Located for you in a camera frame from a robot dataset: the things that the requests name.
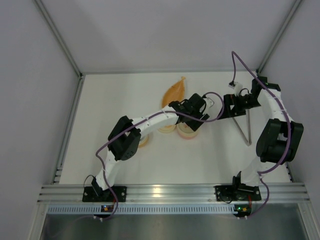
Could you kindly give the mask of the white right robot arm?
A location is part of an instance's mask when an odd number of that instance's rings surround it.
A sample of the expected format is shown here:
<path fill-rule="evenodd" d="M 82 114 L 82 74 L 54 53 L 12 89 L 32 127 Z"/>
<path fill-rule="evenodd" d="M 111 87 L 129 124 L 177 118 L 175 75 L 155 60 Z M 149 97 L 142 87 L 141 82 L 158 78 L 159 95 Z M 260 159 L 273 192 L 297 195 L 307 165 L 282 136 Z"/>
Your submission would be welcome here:
<path fill-rule="evenodd" d="M 256 156 L 244 170 L 232 178 L 230 188 L 236 194 L 254 195 L 260 180 L 280 165 L 291 162 L 298 150 L 304 126 L 288 114 L 278 84 L 259 76 L 251 82 L 251 91 L 223 96 L 223 119 L 246 116 L 252 108 L 261 107 L 266 125 L 257 140 Z"/>

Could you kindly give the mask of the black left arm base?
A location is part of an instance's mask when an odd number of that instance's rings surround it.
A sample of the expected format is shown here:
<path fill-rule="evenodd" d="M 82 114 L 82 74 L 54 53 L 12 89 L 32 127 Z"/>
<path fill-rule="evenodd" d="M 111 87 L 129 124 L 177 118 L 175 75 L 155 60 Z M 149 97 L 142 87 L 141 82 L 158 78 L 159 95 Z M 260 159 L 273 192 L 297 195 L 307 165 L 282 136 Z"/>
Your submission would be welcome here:
<path fill-rule="evenodd" d="M 111 188 L 117 197 L 118 202 L 123 203 L 126 201 L 127 187 L 126 186 L 113 186 Z M 116 197 L 109 189 L 100 190 L 93 186 L 86 186 L 82 195 L 82 202 L 85 203 L 104 203 L 116 202 Z"/>

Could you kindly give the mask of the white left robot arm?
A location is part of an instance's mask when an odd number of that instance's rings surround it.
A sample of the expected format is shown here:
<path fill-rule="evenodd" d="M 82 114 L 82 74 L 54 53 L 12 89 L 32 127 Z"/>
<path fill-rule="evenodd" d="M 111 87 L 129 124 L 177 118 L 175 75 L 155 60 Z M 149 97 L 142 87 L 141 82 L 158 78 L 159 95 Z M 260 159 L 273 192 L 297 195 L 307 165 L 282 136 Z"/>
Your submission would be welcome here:
<path fill-rule="evenodd" d="M 213 105 L 212 99 L 195 93 L 189 99 L 172 101 L 146 116 L 122 116 L 109 134 L 107 142 L 95 153 L 102 164 L 100 172 L 91 182 L 97 197 L 102 197 L 110 190 L 115 180 L 117 162 L 132 158 L 144 137 L 165 126 L 180 123 L 185 123 L 195 132 L 203 123 L 209 121 L 208 111 Z"/>

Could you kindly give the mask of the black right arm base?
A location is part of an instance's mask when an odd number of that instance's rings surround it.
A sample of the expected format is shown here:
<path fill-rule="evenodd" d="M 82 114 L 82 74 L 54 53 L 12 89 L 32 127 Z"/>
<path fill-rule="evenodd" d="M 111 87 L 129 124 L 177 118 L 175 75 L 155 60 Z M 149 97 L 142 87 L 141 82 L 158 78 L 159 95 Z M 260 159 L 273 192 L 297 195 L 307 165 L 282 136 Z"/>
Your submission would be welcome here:
<path fill-rule="evenodd" d="M 238 201 L 262 200 L 258 186 L 247 186 L 245 184 L 240 184 L 239 186 L 217 185 L 214 190 L 217 201 L 227 204 Z"/>

